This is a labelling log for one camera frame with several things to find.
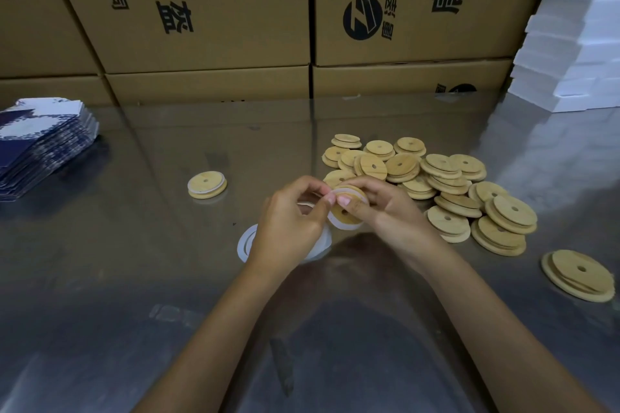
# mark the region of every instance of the white gasket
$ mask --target white gasket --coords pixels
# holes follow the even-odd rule
[[[314,204],[311,202],[300,202],[302,206],[310,206],[314,207]],[[248,230],[246,230],[239,242],[237,244],[237,255],[239,255],[239,259],[244,263],[247,261],[247,258],[250,254],[250,250],[252,249],[252,243],[254,242],[254,237],[256,237],[256,230],[258,229],[258,224],[254,224]],[[304,258],[304,261],[313,260],[321,255],[325,250],[332,246],[332,232],[329,229],[329,226],[325,224],[323,226],[323,231],[321,232],[321,236],[316,241],[310,253]]]
[[[340,194],[340,193],[344,193],[344,192],[349,193],[349,194],[353,194],[353,195],[357,196],[358,198],[360,198],[365,204],[369,204],[368,203],[368,198],[365,198],[363,195],[361,195],[359,192],[357,192],[354,189],[350,189],[350,188],[336,188],[332,192],[334,194]],[[357,230],[364,223],[364,222],[360,222],[359,224],[345,224],[344,222],[340,222],[331,211],[329,212],[329,214],[327,214],[327,219],[329,219],[329,221],[333,224],[334,227],[336,227],[337,229],[340,229],[340,230]]]
[[[190,181],[188,181],[188,182],[187,182],[187,189],[188,189],[188,190],[190,190],[190,191],[191,191],[192,193],[194,193],[194,194],[207,194],[207,193],[212,193],[212,192],[214,192],[215,190],[217,190],[217,189],[221,188],[221,187],[222,187],[222,185],[224,184],[224,180],[226,180],[226,177],[224,177],[224,174],[223,174],[223,173],[221,173],[221,172],[219,172],[219,171],[215,171],[215,170],[212,170],[212,171],[214,171],[215,173],[219,173],[219,174],[220,174],[220,176],[222,177],[222,180],[220,181],[220,184],[218,184],[217,186],[215,186],[215,187],[213,187],[213,188],[211,188],[211,189],[205,190],[205,191],[196,191],[196,190],[194,190],[194,189],[192,189],[192,188],[191,188],[190,183],[191,183],[191,181],[192,181],[195,177],[197,177],[198,175],[200,175],[200,174],[198,173],[197,175],[192,176],[192,177],[190,178]]]

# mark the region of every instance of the person's right arm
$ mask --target person's right arm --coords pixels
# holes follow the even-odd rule
[[[501,413],[607,412],[430,225],[405,191],[372,177],[349,183],[373,206],[338,196],[437,294]]]

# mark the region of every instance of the person's left arm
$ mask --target person's left arm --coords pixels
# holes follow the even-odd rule
[[[133,413],[217,412],[262,309],[312,250],[336,199],[303,176],[263,205],[247,263],[174,363]],[[316,202],[304,216],[297,203]]]

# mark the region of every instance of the metal table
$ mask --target metal table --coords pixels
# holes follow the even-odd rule
[[[620,270],[620,109],[549,114],[507,96],[401,95],[100,109],[96,144],[0,204],[0,411],[123,412],[242,268],[236,244],[265,196],[330,171],[336,133],[422,138],[470,153],[529,203],[539,230],[517,258],[458,251],[534,335],[620,412],[620,303],[555,288],[539,268],[570,248]],[[212,200],[187,194],[222,171]],[[225,411],[493,411],[430,288],[368,233],[333,232],[261,316]]]

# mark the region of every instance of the person's left hand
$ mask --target person's left hand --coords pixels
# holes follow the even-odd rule
[[[336,195],[323,181],[303,176],[265,200],[247,265],[268,276],[286,277],[321,236]],[[298,202],[314,202],[307,215]]]

